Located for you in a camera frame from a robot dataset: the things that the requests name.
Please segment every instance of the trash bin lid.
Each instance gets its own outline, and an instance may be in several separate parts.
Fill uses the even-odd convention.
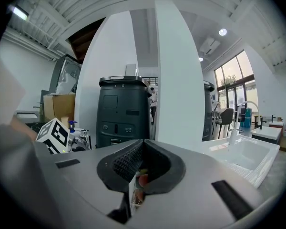
[[[215,86],[210,82],[204,81],[204,88],[209,89],[210,92],[212,92],[212,91],[214,91]]]
[[[152,95],[152,91],[149,89],[148,82],[140,76],[130,76],[130,75],[108,76],[101,78],[99,81],[100,86],[108,84],[117,84],[117,83],[135,83],[138,85],[145,86],[148,90],[148,97]]]

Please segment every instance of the fluorescent light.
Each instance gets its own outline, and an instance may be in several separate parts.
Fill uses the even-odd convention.
[[[225,35],[227,34],[227,30],[224,29],[224,28],[222,28],[222,29],[219,30],[218,33],[219,33],[219,35],[221,35],[221,36],[225,36]]]
[[[28,13],[25,12],[23,9],[21,9],[20,7],[16,6],[13,9],[13,13],[16,14],[17,16],[19,16],[20,18],[22,18],[23,20],[27,20],[28,18]]]

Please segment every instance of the white pillar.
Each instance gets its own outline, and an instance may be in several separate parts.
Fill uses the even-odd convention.
[[[76,126],[89,130],[92,146],[96,144],[99,80],[106,76],[125,75],[127,64],[138,65],[129,11],[104,20],[82,65],[75,98],[75,121],[78,121]]]
[[[155,0],[158,36],[156,140],[194,150],[204,128],[204,82],[197,49],[170,0]]]

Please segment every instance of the window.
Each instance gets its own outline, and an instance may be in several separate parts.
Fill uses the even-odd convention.
[[[216,79],[217,79],[217,87],[224,86],[225,85],[224,75],[223,75],[223,71],[221,67],[215,70],[215,74],[216,74]]]
[[[242,79],[248,76],[253,77],[253,71],[246,52],[242,51],[240,54],[219,67],[215,70],[215,75],[217,88],[239,83]]]
[[[258,104],[257,90],[250,61],[245,51],[215,70],[218,103],[221,108],[232,108],[237,111],[240,104],[245,101],[253,101]],[[253,112],[257,108],[253,104],[247,104]]]
[[[253,74],[251,64],[249,62],[248,56],[245,51],[237,55],[237,60],[239,62],[240,68],[242,69],[243,76],[249,76]]]
[[[225,63],[222,68],[225,74],[226,85],[234,83],[235,81],[243,78],[236,58],[233,58],[228,63]]]

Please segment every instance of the dark gray trash bin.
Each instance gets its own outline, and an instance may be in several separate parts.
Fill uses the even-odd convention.
[[[212,103],[211,103],[211,92],[214,91],[215,87],[212,83],[204,81],[204,133],[202,141],[209,141],[212,134]]]
[[[100,79],[96,146],[106,147],[132,139],[149,139],[148,82],[138,76]]]

